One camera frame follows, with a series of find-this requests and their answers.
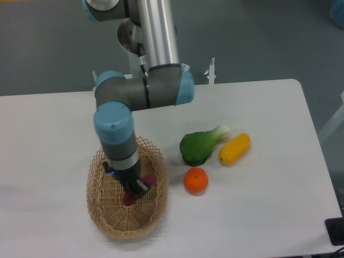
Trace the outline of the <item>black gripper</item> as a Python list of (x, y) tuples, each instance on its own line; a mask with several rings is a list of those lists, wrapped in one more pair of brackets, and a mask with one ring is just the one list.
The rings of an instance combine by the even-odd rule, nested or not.
[(103, 168), (105, 173), (110, 174), (118, 181), (125, 191), (129, 191), (128, 195), (130, 199), (140, 199), (150, 190), (150, 184), (140, 179), (140, 161), (134, 166), (124, 170), (116, 170), (110, 167), (107, 161), (104, 161)]

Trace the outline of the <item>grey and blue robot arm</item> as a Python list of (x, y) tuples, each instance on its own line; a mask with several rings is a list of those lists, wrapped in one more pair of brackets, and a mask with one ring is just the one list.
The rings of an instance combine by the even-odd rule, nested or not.
[(129, 39), (130, 51), (146, 57), (140, 62), (140, 77), (106, 71), (95, 79), (94, 127), (106, 157), (103, 167), (123, 186), (124, 203), (132, 205), (155, 183), (151, 176), (140, 176), (132, 112), (190, 103), (194, 81), (178, 58), (169, 1), (84, 1), (83, 7), (91, 20), (122, 19), (142, 33), (137, 37), (129, 30), (118, 32), (119, 38)]

